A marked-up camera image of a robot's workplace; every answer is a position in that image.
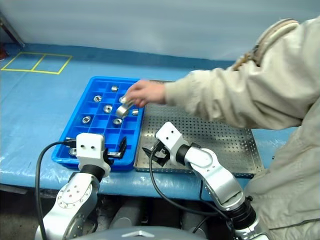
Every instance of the metal pegboard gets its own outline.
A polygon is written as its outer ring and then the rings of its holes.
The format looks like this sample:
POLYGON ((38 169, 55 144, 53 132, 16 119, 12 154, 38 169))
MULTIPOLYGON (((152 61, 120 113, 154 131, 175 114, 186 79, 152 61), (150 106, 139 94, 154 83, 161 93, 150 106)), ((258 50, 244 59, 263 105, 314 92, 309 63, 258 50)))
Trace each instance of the metal pegboard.
MULTIPOLYGON (((204 121, 177 107, 148 104, 134 163, 137 171, 149 171, 149 158, 142 147, 150 149, 156 142, 155 133, 168 121, 189 143, 213 150, 221 165, 236 177, 252 178, 264 168, 250 129, 234 128, 217 121, 204 121)), ((155 172, 191 173, 181 164, 173 165, 168 162, 163 168, 156 162, 152 164, 155 172)))

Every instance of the blue table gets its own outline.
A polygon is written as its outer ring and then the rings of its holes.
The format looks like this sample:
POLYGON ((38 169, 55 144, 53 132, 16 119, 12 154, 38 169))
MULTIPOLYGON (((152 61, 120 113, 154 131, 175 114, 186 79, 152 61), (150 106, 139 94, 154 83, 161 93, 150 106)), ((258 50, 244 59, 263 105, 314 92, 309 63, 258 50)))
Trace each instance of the blue table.
MULTIPOLYGON (((1 62, 1 68, 18 52, 7 45, 10 57, 1 62)), ((195 69, 225 68, 231 61, 159 56, 129 51, 89 47, 70 47, 30 44, 23 50, 73 56, 60 74, 23 71, 0 71, 1 77, 1 156, 0 183, 33 187, 35 166, 40 151, 59 139, 72 111, 92 76, 161 79, 174 81, 195 69)), ((38 58, 14 60, 15 68, 31 69, 38 58)), ((58 71, 66 59, 45 57, 36 69, 58 71)), ((275 150, 288 139, 293 128, 271 131, 254 130, 253 134, 264 166, 272 161, 275 150)), ((72 170, 51 160, 52 150, 42 162, 40 186, 60 189, 72 170)), ((163 192, 171 198, 198 199, 200 181, 191 174, 155 174, 163 192)), ((244 187, 248 179, 240 178, 244 187)), ((103 194, 157 197, 149 173, 111 172, 100 187, 103 194)))

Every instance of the human hand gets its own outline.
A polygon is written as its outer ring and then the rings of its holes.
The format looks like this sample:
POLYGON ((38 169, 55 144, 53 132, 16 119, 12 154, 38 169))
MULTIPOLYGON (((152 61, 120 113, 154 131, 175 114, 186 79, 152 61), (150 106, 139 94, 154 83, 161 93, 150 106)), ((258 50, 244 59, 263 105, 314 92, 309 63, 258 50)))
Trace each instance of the human hand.
POLYGON ((148 103, 165 104, 165 85, 159 82, 140 80, 133 84, 125 94, 125 98, 134 101, 139 108, 148 103))

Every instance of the beige jacket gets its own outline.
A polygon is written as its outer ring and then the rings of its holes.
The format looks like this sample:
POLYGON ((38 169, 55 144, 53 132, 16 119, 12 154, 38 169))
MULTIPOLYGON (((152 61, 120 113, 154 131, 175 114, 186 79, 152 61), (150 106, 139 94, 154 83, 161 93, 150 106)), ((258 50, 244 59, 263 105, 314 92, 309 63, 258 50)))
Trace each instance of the beige jacket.
POLYGON ((238 128, 299 126, 245 192, 276 240, 320 239, 320 17, 280 38, 261 67, 192 71, 166 103, 238 128))

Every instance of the blue tray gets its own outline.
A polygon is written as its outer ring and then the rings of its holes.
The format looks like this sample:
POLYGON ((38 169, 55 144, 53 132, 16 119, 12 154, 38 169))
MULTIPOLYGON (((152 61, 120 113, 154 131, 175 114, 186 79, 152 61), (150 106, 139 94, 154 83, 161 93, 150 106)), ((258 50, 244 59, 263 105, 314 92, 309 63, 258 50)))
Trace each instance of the blue tray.
MULTIPOLYGON (((138 80, 136 78, 108 76, 92 77, 62 133, 60 141, 67 137, 75 138, 80 133, 102 134, 105 139, 105 147, 108 148, 109 152, 115 152, 119 149, 122 138, 126 137, 125 154, 122 159, 114 159, 111 169, 114 171, 133 169, 144 108, 139 108, 138 116, 133 116, 132 110, 130 110, 121 125, 114 125, 113 119, 117 118, 116 110, 121 105, 119 98, 138 80), (117 86, 118 91, 112 92, 112 86, 117 86), (94 102, 94 97, 97 95, 102 96, 100 102, 94 102), (105 105, 112 105, 111 113, 104 112, 105 105), (91 117, 91 121, 86 124, 82 123, 85 116, 91 117)), ((69 148, 64 145, 58 145, 55 148, 52 160, 73 169, 77 168, 79 164, 78 159, 70 155, 69 148)))

